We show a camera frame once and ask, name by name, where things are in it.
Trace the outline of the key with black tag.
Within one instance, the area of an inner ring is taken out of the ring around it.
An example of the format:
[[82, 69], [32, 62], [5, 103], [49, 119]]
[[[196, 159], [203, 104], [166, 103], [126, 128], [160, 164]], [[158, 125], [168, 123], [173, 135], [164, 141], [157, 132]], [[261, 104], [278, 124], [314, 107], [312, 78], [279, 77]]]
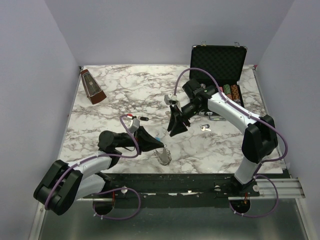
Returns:
[[200, 130], [205, 132], [205, 131], [208, 131], [208, 132], [211, 132], [212, 130], [210, 129], [210, 125], [209, 124], [202, 124], [200, 125]]

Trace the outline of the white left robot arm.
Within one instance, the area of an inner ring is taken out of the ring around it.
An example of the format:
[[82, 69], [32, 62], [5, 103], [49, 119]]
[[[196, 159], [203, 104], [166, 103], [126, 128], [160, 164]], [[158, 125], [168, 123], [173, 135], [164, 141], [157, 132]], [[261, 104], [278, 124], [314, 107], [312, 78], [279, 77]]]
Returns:
[[56, 215], [64, 214], [75, 200], [90, 194], [104, 198], [111, 185], [102, 175], [103, 170], [115, 166], [123, 155], [118, 148], [135, 147], [137, 154], [164, 147], [140, 126], [134, 133], [116, 133], [105, 130], [98, 137], [98, 152], [82, 160], [56, 160], [45, 173], [33, 193], [34, 199]]

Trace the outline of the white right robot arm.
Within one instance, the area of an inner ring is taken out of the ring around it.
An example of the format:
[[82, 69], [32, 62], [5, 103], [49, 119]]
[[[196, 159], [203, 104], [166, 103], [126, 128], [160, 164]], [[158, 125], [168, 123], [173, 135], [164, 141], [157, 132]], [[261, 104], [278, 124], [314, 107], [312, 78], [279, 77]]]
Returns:
[[243, 160], [230, 183], [230, 191], [236, 196], [243, 195], [247, 192], [248, 183], [252, 181], [263, 158], [278, 146], [273, 118], [269, 115], [261, 117], [246, 110], [224, 93], [219, 93], [218, 88], [213, 85], [203, 88], [196, 80], [189, 80], [182, 88], [189, 98], [189, 103], [182, 107], [179, 107], [176, 95], [164, 96], [165, 103], [170, 106], [167, 128], [169, 135], [173, 137], [186, 132], [191, 125], [190, 119], [204, 110], [216, 113], [229, 121], [243, 134]]

